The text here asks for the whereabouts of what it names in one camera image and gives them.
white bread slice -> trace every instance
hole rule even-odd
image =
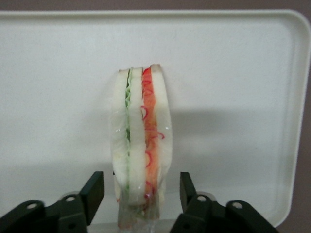
[[[128,185],[128,143],[126,140],[125,90],[129,70],[119,70],[114,87],[111,114],[111,154],[120,189]]]
[[[132,70],[131,99],[128,107],[130,125],[129,205],[143,205],[146,186],[146,143],[142,120],[142,68]]]
[[[164,135],[159,135],[158,138],[158,156],[159,156],[159,170],[157,176],[158,187],[160,192],[164,191],[165,184],[163,180],[171,166],[172,162],[172,150],[173,150],[173,133],[171,115],[169,110],[169,104],[166,95],[165,83],[162,75],[161,66],[158,64],[151,65],[151,76],[155,95],[155,114],[157,131]],[[162,202],[163,193],[159,193],[160,202]]]

metal bolt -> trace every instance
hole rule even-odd
[[[27,209],[34,209],[34,208],[36,208],[38,206],[38,204],[37,203],[32,203],[32,204],[29,204],[29,205],[27,205]]]
[[[73,200],[75,200],[75,197],[67,197],[67,198],[66,198],[66,201],[68,201],[68,202],[69,202],[69,201],[73,201]]]
[[[197,200],[199,200],[200,202],[205,202],[206,198],[203,196],[198,196]]]
[[[238,202],[234,202],[232,203],[233,207],[237,208],[237,209],[243,209],[243,206],[241,203],[238,203]]]

tomato slice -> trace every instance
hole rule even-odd
[[[146,138],[146,188],[145,198],[151,199],[157,190],[157,174],[158,174],[158,131],[156,127],[155,104],[156,97],[152,85],[151,69],[147,68],[142,74],[142,97],[143,108],[146,114],[143,118]]]

white tray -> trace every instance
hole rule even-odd
[[[181,213],[179,172],[220,204],[287,216],[304,106],[310,27],[293,11],[0,13],[0,215],[54,203],[96,170],[90,227],[115,230],[109,110],[117,70],[160,63],[173,122],[162,219]],[[172,221],[164,221],[167,231]]]

plastic wrap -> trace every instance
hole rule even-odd
[[[120,70],[111,149],[120,232],[154,232],[172,161],[172,126],[160,65]]]

